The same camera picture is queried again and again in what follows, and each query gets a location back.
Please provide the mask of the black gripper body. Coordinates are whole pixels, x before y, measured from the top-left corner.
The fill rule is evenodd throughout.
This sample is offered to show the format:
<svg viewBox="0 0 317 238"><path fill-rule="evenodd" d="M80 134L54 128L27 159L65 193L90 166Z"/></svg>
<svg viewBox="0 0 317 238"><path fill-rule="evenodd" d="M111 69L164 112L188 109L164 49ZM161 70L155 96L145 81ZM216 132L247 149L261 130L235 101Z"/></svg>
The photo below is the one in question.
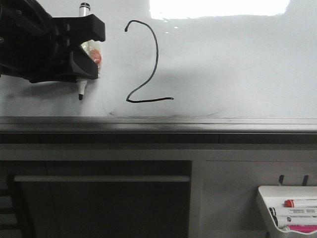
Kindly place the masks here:
<svg viewBox="0 0 317 238"><path fill-rule="evenodd" d="M28 81L73 81L66 32L73 17L52 17L36 0L0 2L0 73Z"/></svg>

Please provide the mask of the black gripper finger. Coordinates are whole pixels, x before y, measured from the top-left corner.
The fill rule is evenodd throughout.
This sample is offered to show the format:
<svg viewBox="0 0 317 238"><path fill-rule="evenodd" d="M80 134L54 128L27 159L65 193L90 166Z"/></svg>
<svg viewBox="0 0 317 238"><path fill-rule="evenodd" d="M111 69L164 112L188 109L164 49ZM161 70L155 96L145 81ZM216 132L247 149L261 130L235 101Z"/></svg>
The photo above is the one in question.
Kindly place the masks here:
<svg viewBox="0 0 317 238"><path fill-rule="evenodd" d="M106 40L105 23L95 15L53 18L52 42L71 49L90 40Z"/></svg>
<svg viewBox="0 0 317 238"><path fill-rule="evenodd" d="M29 78L31 83L69 82L77 78L95 80L98 78L98 65L89 57L81 46L56 62L49 62Z"/></svg>

